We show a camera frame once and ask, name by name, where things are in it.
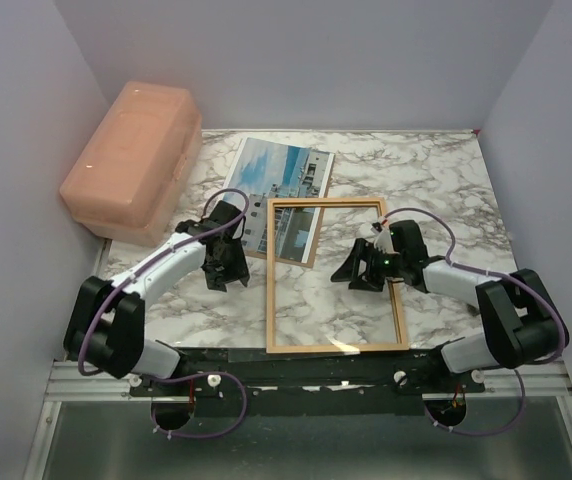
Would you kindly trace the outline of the clear acrylic sheet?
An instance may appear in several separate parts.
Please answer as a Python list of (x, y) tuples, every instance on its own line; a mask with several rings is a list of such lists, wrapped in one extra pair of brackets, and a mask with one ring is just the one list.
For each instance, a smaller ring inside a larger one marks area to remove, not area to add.
[[(319, 208), (319, 237), (312, 267), (283, 263), (276, 256), (277, 344), (396, 343), (388, 283), (382, 292), (349, 290), (331, 275), (347, 259), (356, 239), (374, 241), (376, 208)], [(221, 347), (266, 349), (266, 256), (250, 256), (252, 291), (227, 304), (231, 328)]]

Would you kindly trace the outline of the photo of white building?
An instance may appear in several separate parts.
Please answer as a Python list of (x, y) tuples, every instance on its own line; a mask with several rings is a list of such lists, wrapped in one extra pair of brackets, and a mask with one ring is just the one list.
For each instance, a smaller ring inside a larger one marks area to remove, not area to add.
[[(272, 198), (324, 198), (335, 155), (312, 148), (256, 138), (245, 139), (225, 187), (246, 194), (249, 208), (238, 231), (249, 256), (263, 258), (267, 249), (267, 205)], [(313, 207), (275, 210), (275, 255), (283, 263), (314, 264), (322, 210)]]

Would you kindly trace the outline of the brown wooden picture frame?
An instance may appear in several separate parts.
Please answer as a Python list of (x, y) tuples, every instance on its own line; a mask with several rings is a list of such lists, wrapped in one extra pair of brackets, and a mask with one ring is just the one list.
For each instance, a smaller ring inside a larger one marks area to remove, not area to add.
[(276, 305), (275, 305), (275, 209), (281, 208), (376, 208), (383, 216), (386, 202), (381, 197), (342, 197), (342, 198), (270, 198), (267, 201), (267, 253), (266, 253), (266, 352), (269, 354), (312, 354), (341, 353), (358, 355), (376, 351), (408, 351), (408, 329), (402, 305), (400, 287), (388, 283), (392, 306), (392, 320), (395, 327), (396, 343), (370, 343), (350, 345), (331, 340), (328, 345), (285, 345), (277, 344)]

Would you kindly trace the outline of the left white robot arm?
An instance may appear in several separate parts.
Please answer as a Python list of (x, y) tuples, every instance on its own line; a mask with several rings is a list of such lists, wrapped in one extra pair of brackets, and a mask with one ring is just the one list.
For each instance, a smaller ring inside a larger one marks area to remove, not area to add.
[(169, 240), (134, 267), (105, 280), (87, 278), (77, 294), (63, 347), (85, 376), (153, 377), (167, 395), (188, 380), (179, 351), (145, 337), (148, 308), (185, 276), (201, 270), (206, 287), (225, 292), (250, 274), (237, 230), (245, 211), (224, 200), (198, 221), (179, 223)]

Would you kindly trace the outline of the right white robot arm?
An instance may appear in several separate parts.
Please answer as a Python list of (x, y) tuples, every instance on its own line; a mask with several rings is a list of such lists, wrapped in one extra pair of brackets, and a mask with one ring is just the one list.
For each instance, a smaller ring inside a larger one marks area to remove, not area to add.
[(380, 220), (373, 229), (375, 240), (356, 239), (347, 259), (331, 275), (332, 282), (369, 292), (401, 282), (422, 293), (459, 300), (480, 314), (480, 334), (437, 348), (441, 358), (425, 370), (433, 389), (449, 391), (464, 372), (475, 369), (514, 369), (550, 361), (568, 345), (567, 327), (536, 272), (491, 273), (431, 256), (413, 220)]

